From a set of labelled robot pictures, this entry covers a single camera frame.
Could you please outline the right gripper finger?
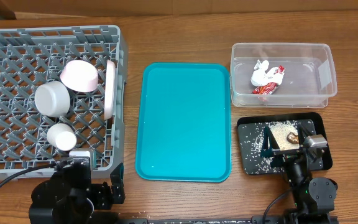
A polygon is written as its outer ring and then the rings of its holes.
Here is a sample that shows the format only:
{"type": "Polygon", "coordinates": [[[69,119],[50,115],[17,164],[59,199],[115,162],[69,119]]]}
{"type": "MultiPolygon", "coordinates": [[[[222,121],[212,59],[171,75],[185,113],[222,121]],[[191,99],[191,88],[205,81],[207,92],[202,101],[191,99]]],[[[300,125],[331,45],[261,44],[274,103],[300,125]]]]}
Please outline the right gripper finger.
{"type": "Polygon", "coordinates": [[[302,124],[299,124],[298,140],[301,147],[311,147],[310,136],[312,136],[312,133],[302,124]]]}
{"type": "Polygon", "coordinates": [[[279,151],[277,141],[269,126],[264,127],[264,136],[262,142],[261,155],[262,156],[273,156],[275,151],[279,151]]]}

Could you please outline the pile of white rice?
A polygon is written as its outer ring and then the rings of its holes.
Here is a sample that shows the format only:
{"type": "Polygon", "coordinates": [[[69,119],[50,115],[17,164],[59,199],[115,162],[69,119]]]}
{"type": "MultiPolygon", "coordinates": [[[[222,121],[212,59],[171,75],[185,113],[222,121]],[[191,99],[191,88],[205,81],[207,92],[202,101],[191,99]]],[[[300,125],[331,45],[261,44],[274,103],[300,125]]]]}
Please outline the pile of white rice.
{"type": "Polygon", "coordinates": [[[263,123],[240,124],[237,127],[241,150],[242,166],[248,175],[276,174],[281,172],[278,167],[271,168],[271,158],[260,156],[264,136],[264,127],[269,126],[281,150],[298,149],[300,144],[287,141],[290,132],[298,134],[298,125],[302,124],[311,133],[315,133],[311,119],[270,121],[263,123]]]}

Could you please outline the white paper cup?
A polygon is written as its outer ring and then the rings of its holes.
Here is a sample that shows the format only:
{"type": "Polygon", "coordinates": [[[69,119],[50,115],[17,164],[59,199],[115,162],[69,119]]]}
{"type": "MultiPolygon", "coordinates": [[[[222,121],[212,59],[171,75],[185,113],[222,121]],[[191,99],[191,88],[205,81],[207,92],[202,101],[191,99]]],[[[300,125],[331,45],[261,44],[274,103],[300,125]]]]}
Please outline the white paper cup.
{"type": "Polygon", "coordinates": [[[58,123],[48,129],[47,141],[59,150],[69,151],[76,146],[77,138],[69,125],[58,123]]]}

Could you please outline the red snack wrapper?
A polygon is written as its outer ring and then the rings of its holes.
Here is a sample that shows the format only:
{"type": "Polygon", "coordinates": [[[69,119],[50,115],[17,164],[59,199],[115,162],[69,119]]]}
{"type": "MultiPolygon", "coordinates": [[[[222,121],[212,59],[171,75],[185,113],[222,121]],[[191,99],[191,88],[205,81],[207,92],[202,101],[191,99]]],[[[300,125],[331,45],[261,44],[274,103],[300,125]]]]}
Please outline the red snack wrapper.
{"type": "MultiPolygon", "coordinates": [[[[285,68],[282,65],[279,65],[277,68],[278,69],[276,72],[281,74],[284,78],[285,68]]],[[[265,86],[255,86],[255,88],[252,90],[252,94],[271,95],[280,85],[278,85],[276,83],[269,83],[265,86]]]]}

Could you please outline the white napkin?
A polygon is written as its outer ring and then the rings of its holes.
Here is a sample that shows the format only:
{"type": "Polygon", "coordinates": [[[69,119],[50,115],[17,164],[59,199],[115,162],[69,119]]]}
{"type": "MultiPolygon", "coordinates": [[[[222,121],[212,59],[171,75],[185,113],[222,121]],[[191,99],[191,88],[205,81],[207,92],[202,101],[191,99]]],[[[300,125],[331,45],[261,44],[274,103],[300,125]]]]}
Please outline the white napkin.
{"type": "Polygon", "coordinates": [[[251,83],[253,86],[265,86],[269,83],[281,84],[283,76],[276,72],[278,69],[277,67],[273,67],[266,72],[269,65],[268,60],[264,60],[263,62],[260,60],[257,61],[251,76],[251,83]]]}

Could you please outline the large pink plate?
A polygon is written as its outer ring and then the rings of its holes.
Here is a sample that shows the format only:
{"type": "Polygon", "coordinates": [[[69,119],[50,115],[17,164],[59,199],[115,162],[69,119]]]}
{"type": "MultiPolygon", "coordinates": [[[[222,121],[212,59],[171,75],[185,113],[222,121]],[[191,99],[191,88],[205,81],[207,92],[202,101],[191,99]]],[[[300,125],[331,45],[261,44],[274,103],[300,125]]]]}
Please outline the large pink plate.
{"type": "Polygon", "coordinates": [[[105,91],[104,91],[104,119],[112,118],[114,109],[115,64],[107,60],[105,91]]]}

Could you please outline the small pink bowl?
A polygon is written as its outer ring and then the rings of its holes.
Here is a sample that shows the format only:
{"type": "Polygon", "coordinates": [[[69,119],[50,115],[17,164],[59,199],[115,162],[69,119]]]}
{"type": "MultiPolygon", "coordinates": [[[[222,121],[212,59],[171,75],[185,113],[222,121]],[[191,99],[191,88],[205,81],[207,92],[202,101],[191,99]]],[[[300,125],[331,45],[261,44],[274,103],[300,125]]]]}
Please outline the small pink bowl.
{"type": "Polygon", "coordinates": [[[60,74],[62,83],[71,90],[91,92],[98,86],[98,71],[89,62],[72,60],[68,62],[60,74]]]}

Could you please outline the brown food piece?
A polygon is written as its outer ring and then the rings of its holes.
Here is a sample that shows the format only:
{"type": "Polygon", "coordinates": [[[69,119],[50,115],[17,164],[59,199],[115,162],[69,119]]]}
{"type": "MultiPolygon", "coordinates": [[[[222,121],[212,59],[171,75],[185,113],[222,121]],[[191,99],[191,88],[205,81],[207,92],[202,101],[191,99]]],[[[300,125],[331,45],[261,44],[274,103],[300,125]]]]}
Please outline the brown food piece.
{"type": "Polygon", "coordinates": [[[287,135],[287,141],[291,144],[299,144],[300,143],[298,135],[294,132],[290,132],[287,135]]]}

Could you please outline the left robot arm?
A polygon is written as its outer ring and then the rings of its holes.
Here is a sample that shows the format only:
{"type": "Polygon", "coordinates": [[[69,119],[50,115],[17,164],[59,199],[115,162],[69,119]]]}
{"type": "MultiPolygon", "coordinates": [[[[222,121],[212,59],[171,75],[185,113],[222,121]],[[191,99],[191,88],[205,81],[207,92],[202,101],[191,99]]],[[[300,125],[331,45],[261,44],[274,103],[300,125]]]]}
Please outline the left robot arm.
{"type": "Polygon", "coordinates": [[[91,171],[96,159],[92,149],[74,149],[57,162],[54,174],[32,191],[29,208],[31,223],[117,223],[111,211],[122,204],[124,164],[118,163],[110,173],[111,184],[94,184],[91,171]]]}

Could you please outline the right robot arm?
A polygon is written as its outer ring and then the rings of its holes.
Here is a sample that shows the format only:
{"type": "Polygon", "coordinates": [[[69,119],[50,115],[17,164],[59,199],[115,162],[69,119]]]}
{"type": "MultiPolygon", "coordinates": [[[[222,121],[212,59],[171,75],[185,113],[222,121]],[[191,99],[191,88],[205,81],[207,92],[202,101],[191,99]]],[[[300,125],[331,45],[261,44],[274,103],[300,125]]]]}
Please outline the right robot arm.
{"type": "Polygon", "coordinates": [[[298,126],[300,147],[282,151],[273,132],[266,126],[261,157],[272,158],[270,166],[283,169],[290,188],[279,195],[265,209],[262,223],[337,223],[329,215],[334,210],[337,183],[325,177],[313,177],[310,161],[316,161],[323,154],[328,142],[321,134],[312,134],[304,126],[298,126]],[[287,209],[281,216],[269,216],[268,212],[277,201],[288,194],[293,195],[295,208],[287,209]]]}

